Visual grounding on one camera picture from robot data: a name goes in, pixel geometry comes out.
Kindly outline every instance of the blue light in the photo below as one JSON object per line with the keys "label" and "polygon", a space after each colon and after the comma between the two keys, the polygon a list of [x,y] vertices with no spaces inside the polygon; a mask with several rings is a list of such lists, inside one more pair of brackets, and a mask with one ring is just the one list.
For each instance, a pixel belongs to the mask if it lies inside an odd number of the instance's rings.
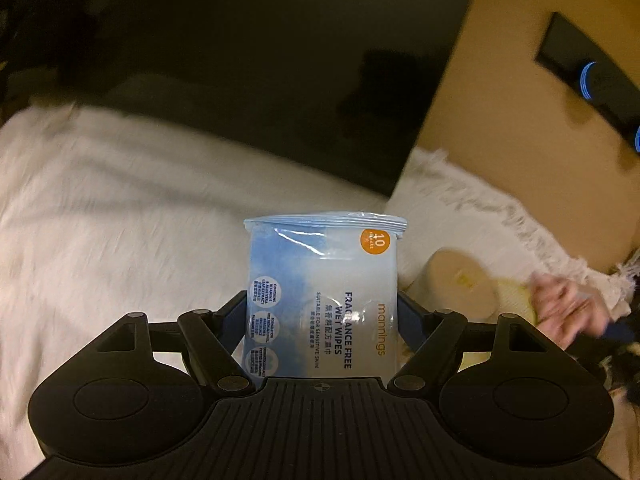
{"label": "blue light", "polygon": [[587,74],[589,73],[590,68],[595,64],[595,61],[587,63],[582,69],[582,73],[580,74],[580,91],[582,92],[582,97],[587,99],[587,101],[591,100],[591,94],[589,93],[589,89],[587,88]]}

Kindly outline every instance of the orange circle label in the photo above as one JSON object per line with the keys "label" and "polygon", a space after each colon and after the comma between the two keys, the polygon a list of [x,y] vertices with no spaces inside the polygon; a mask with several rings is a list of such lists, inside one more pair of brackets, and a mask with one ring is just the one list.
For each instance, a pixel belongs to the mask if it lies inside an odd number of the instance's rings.
{"label": "orange circle label", "polygon": [[391,245],[391,237],[386,231],[364,229],[360,235],[360,244],[369,254],[382,254]]}

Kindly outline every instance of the black panel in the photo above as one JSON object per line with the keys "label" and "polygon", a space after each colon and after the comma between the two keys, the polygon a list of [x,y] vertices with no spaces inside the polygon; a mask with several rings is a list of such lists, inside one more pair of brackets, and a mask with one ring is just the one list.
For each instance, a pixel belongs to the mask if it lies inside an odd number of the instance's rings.
{"label": "black panel", "polygon": [[593,458],[533,469],[483,458],[424,400],[394,397],[375,379],[268,379],[258,394],[220,401],[188,444],[152,462],[91,468],[53,458],[28,478],[616,479]]}
{"label": "black panel", "polygon": [[583,31],[555,12],[536,57],[640,153],[640,89]]}

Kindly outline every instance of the wet wipes package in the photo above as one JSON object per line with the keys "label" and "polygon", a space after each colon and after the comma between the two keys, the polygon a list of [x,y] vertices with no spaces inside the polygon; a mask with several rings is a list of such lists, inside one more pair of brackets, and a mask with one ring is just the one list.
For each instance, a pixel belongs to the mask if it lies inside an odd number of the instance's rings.
{"label": "wet wipes package", "polygon": [[397,367],[396,241],[406,220],[363,212],[245,221],[251,233],[242,364],[264,377],[373,376]]}

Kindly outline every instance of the white fluffy blanket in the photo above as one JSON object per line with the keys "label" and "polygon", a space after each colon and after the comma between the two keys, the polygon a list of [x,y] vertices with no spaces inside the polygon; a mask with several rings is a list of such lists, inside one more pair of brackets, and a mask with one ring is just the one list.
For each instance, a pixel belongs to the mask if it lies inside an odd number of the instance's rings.
{"label": "white fluffy blanket", "polygon": [[15,116],[0,130],[0,478],[42,460],[26,416],[36,386],[124,313],[175,320],[245,287],[244,218],[386,207],[410,220],[405,283],[453,245],[502,276],[578,269],[618,302],[622,282],[570,260],[520,206],[505,206],[513,199],[477,208],[476,198],[494,202],[467,178],[416,150],[386,206],[327,174],[152,119],[72,106]]}

